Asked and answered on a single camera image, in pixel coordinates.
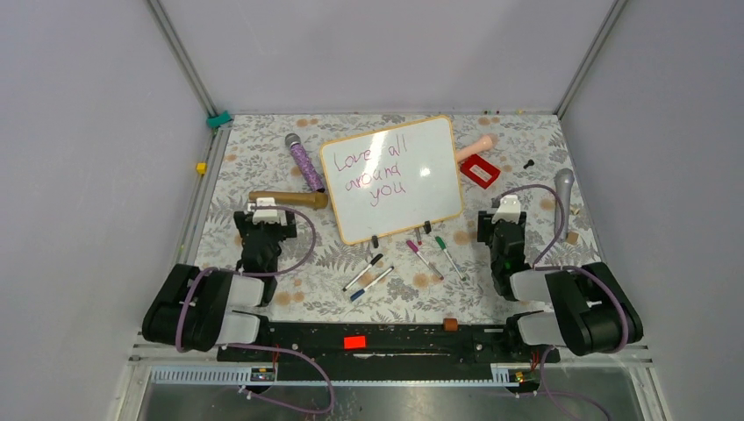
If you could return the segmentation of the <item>red tip white marker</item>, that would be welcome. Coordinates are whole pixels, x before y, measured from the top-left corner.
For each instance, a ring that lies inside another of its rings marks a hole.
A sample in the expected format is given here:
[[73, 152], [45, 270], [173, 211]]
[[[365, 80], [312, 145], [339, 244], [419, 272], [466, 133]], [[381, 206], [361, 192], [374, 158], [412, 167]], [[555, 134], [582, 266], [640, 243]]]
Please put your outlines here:
[[430, 271], [434, 274], [434, 276], [437, 279], [439, 279], [439, 280], [443, 280], [444, 279], [444, 275], [420, 251], [416, 251], [415, 254], [430, 269]]

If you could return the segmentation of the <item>yellow framed whiteboard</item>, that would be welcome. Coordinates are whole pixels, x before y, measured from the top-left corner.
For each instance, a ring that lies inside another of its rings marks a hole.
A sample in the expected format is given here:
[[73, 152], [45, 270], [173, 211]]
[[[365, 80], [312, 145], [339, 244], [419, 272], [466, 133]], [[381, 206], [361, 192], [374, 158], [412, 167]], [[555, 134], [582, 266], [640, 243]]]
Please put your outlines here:
[[354, 245], [460, 216], [455, 152], [446, 116], [323, 144], [319, 156], [341, 241]]

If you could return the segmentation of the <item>magenta cap marker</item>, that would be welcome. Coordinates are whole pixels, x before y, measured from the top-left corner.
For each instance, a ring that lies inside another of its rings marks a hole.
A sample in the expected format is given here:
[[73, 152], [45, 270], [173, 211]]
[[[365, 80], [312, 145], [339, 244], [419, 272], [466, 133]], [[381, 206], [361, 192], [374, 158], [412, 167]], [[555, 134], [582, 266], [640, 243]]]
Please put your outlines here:
[[408, 247], [409, 247], [409, 248], [410, 248], [410, 249], [411, 249], [411, 250], [412, 250], [412, 251], [413, 251], [414, 253], [418, 253], [418, 252], [419, 252], [419, 248], [418, 248], [418, 247], [417, 247], [417, 246], [416, 246], [416, 245], [414, 244], [414, 242], [413, 242], [413, 241], [411, 241], [411, 240], [407, 240], [407, 241], [406, 241], [406, 245], [407, 245], [407, 246], [408, 246]]

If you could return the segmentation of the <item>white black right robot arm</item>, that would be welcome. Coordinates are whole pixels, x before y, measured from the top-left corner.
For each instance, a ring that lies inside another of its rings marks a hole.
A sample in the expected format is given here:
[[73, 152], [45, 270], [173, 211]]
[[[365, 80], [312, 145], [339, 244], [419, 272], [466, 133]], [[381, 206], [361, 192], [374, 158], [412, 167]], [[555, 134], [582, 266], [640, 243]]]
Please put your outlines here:
[[542, 345], [584, 356], [617, 352], [643, 338], [638, 312], [602, 261], [538, 269], [527, 263], [525, 213], [508, 221], [479, 211], [477, 239], [490, 250], [491, 278], [502, 298], [551, 307], [508, 319], [511, 332], [505, 334], [503, 348], [512, 360], [527, 360]]

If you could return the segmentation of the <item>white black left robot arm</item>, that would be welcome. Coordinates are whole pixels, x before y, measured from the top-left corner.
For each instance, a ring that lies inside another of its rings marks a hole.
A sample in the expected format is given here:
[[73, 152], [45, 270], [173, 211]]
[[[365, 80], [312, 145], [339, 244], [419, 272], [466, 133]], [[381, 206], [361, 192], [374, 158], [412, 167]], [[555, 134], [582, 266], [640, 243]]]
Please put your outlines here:
[[295, 215], [286, 210], [236, 211], [242, 252], [235, 269], [175, 264], [141, 325], [145, 340], [188, 352], [237, 343], [250, 360], [272, 348], [258, 316], [241, 307], [267, 306], [277, 287], [281, 243], [297, 236]]

